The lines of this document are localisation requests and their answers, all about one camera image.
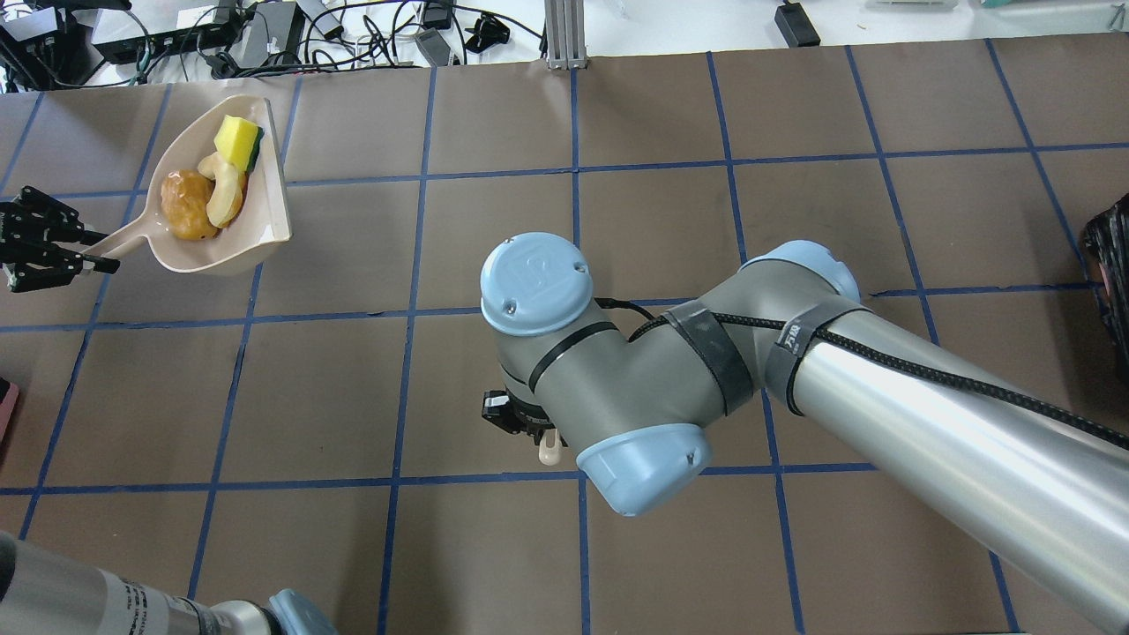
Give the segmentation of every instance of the pink object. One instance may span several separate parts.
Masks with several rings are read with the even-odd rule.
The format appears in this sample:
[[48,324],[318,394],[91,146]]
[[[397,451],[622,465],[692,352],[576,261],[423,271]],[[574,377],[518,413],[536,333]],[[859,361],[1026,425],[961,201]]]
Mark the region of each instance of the pink object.
[[3,435],[8,432],[8,423],[11,420],[12,411],[16,410],[18,397],[19,386],[0,379],[0,441],[3,441]]

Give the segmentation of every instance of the metal post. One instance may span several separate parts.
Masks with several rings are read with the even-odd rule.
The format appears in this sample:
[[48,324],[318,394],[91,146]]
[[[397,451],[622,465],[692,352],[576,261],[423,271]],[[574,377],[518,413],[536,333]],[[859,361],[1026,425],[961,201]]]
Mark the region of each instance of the metal post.
[[588,66],[584,0],[545,0],[545,60],[551,69]]

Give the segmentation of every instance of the yellow cube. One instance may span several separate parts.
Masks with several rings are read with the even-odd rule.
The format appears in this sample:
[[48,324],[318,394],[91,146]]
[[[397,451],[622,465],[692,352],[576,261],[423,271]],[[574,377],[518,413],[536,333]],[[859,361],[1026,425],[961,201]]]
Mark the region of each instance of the yellow cube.
[[257,125],[243,118],[225,115],[216,133],[216,150],[240,172],[247,172],[257,150],[260,132]]

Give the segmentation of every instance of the metal cylinder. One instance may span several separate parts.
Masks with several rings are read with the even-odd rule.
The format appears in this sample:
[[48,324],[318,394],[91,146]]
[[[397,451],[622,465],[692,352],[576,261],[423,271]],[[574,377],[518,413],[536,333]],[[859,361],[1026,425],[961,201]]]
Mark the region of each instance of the metal cylinder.
[[0,532],[3,635],[282,635],[252,602],[211,609]]
[[[1006,385],[872,314],[848,314],[832,331]],[[1105,633],[1129,633],[1129,452],[826,342],[804,357],[794,397],[805,415]]]

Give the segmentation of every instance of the food item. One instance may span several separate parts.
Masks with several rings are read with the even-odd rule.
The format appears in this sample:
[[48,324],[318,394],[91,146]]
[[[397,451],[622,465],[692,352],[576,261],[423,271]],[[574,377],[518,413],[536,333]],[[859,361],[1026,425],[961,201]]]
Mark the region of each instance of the food item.
[[220,153],[204,157],[198,166],[200,173],[216,181],[216,190],[208,200],[208,220],[216,227],[227,227],[243,209],[243,194],[247,189],[247,173],[227,162]]
[[239,116],[226,115],[216,133],[216,150],[239,172],[248,172],[259,154],[262,133],[254,123]]
[[160,183],[160,211],[177,238],[202,241],[219,229],[208,221],[212,182],[193,169],[178,169]]

